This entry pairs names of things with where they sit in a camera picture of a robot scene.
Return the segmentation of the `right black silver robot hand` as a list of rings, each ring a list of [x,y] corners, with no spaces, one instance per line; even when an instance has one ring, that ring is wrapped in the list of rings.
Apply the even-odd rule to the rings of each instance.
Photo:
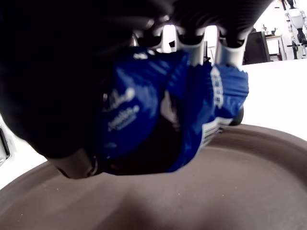
[[[248,95],[268,0],[3,0],[0,113],[64,176],[170,173]]]

